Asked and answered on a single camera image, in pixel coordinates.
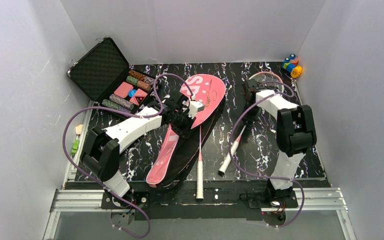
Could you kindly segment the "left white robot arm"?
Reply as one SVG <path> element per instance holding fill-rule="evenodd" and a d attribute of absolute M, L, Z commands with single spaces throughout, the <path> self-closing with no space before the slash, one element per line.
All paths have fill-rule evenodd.
<path fill-rule="evenodd" d="M 134 141 L 146 133 L 168 124 L 167 145 L 171 151 L 180 138 L 190 135 L 197 113 L 205 106 L 200 100 L 189 100 L 180 93 L 163 101 L 159 113 L 157 103 L 153 102 L 139 112 L 139 117 L 130 117 L 125 121 L 104 130 L 93 130 L 83 147 L 80 161 L 115 196 L 123 197 L 130 185 L 119 170 L 121 153 Z"/>

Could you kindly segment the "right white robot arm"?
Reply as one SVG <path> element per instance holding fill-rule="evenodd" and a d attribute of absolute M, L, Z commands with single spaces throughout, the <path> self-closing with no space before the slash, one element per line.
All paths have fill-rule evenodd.
<path fill-rule="evenodd" d="M 276 91 L 282 82 L 254 79 L 242 85 L 245 93 L 245 119 L 253 120 L 260 110 L 276 119 L 276 144 L 279 149 L 273 173 L 269 176 L 264 198 L 281 201 L 292 195 L 296 170 L 307 152 L 316 144 L 317 135 L 313 112 L 309 105 L 298 105 L 287 99 L 293 90 Z"/>

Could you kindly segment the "pink racket bag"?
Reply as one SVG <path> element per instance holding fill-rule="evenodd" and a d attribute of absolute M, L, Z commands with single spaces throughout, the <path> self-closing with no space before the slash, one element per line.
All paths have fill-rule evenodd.
<path fill-rule="evenodd" d="M 145 181 L 152 188 L 172 189 L 184 182 L 203 146 L 221 117 L 226 103 L 226 85 L 219 77 L 196 74 L 181 86 L 180 93 L 202 103 L 190 125 L 170 124 L 159 154 Z"/>

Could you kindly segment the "pink badminton racket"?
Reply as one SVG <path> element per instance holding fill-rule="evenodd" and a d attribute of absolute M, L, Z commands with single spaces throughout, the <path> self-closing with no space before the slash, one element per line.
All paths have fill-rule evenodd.
<path fill-rule="evenodd" d="M 266 90 L 271 90 L 274 91 L 275 93 L 283 93 L 284 92 L 284 87 L 285 85 L 283 84 L 282 79 L 277 75 L 269 71 L 261 71 L 258 72 L 254 75 L 252 75 L 249 79 L 255 80 L 258 83 L 258 92 L 260 91 L 266 91 Z M 251 124 L 245 124 L 243 120 L 240 120 L 239 122 L 239 127 L 241 127 L 240 131 L 236 132 L 233 131 L 233 136 L 236 137 L 235 140 L 233 141 L 231 148 L 229 150 L 229 153 L 226 154 L 224 161 L 221 164 L 221 167 L 218 170 L 218 175 L 223 177 L 230 165 L 230 163 L 233 161 L 233 156 L 235 155 L 237 148 L 240 144 L 241 137 L 247 128 L 247 126 Z"/>
<path fill-rule="evenodd" d="M 196 199 L 204 199 L 204 181 L 203 181 L 203 157 L 202 157 L 202 127 L 199 127 L 199 146 L 197 159 L 197 179 L 196 179 Z"/>

